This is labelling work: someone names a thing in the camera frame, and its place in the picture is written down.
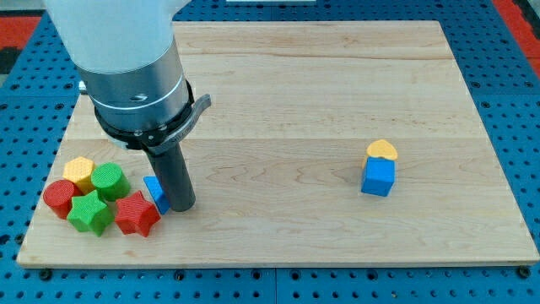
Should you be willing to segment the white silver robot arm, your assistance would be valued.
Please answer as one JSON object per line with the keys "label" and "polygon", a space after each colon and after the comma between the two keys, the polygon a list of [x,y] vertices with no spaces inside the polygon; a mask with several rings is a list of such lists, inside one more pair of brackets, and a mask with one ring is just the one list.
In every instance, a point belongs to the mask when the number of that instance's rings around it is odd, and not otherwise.
{"label": "white silver robot arm", "polygon": [[190,0],[45,0],[99,118],[148,131],[186,108],[173,16]]}

